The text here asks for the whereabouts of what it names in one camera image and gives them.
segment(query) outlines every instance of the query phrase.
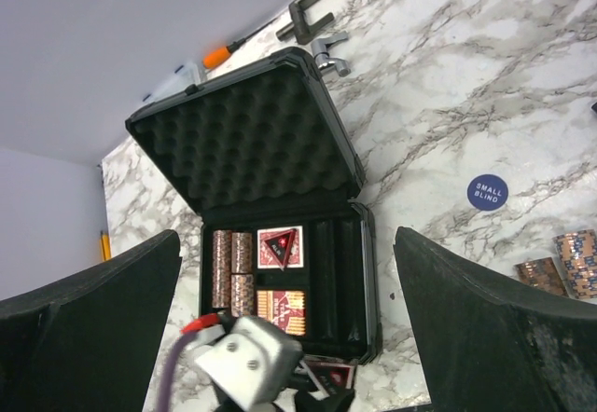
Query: blue dealer button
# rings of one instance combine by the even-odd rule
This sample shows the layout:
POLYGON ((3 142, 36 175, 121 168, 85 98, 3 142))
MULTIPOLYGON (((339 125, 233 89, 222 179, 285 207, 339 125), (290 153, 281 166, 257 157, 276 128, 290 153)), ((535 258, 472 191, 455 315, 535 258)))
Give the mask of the blue dealer button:
POLYGON ((497 210, 506 203, 507 185, 494 174, 477 176, 466 190, 468 200, 479 210, 497 210))

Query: orange handle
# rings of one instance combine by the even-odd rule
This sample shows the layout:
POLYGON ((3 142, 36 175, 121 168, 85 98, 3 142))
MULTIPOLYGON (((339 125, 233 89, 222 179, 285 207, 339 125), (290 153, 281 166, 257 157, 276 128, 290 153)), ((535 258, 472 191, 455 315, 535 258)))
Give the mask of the orange handle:
POLYGON ((203 65, 206 69, 214 69, 222 62, 227 60, 232 53, 228 51, 227 47, 219 48, 218 50, 212 51, 209 55, 203 58, 203 65))

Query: poker chip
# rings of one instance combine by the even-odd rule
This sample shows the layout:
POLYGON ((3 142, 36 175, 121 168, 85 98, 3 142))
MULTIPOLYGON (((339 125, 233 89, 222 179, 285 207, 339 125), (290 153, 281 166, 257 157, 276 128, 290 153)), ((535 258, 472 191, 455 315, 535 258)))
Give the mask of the poker chip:
POLYGON ((551 257, 515 265, 521 282, 554 295, 566 295, 566 288, 551 257))
POLYGON ((592 229, 555 237, 566 277, 577 298, 597 297, 597 236, 592 229))
POLYGON ((232 233, 232 273, 250 274, 253 236, 250 233, 232 233))
POLYGON ((229 308, 231 273, 231 232, 229 230, 214 232, 213 251, 212 306, 214 308, 229 308))
POLYGON ((232 275, 230 312, 234 317, 250 316, 255 309, 255 282, 251 274, 232 275))

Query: poker chip case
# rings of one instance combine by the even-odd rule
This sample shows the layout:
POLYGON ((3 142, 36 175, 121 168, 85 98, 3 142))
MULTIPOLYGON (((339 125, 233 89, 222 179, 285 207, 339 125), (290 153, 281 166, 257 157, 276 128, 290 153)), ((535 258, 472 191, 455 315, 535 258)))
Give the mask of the poker chip case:
POLYGON ((305 293, 305 353, 357 359, 381 349, 374 221, 354 201, 361 162, 312 56, 286 48, 165 100, 126 128, 201 215, 200 313, 213 312, 216 230, 298 225, 303 268, 253 269, 258 290, 305 293))

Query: white wall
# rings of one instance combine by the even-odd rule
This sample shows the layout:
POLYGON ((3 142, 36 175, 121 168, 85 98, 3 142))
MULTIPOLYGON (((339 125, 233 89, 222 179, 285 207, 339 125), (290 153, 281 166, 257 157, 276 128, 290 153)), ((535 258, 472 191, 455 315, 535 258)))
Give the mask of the white wall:
POLYGON ((0 146, 96 165, 180 64, 292 0, 0 0, 0 146))
POLYGON ((0 148, 0 299, 100 262, 100 170, 0 148))

